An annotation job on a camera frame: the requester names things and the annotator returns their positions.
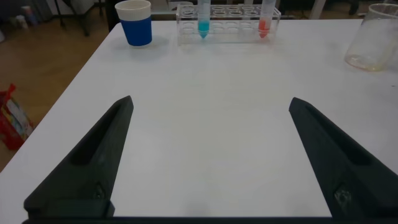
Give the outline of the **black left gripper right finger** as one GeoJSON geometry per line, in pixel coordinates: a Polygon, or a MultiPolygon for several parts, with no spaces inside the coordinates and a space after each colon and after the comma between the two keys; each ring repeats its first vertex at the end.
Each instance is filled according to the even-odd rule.
{"type": "Polygon", "coordinates": [[[397,174],[310,103],[289,112],[333,217],[397,216],[397,174]]]}

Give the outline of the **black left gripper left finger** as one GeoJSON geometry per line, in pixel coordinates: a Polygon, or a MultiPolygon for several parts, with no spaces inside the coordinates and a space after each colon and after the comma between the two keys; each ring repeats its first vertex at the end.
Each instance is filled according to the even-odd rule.
{"type": "Polygon", "coordinates": [[[111,217],[114,183],[134,105],[116,101],[25,199],[29,217],[111,217]]]}

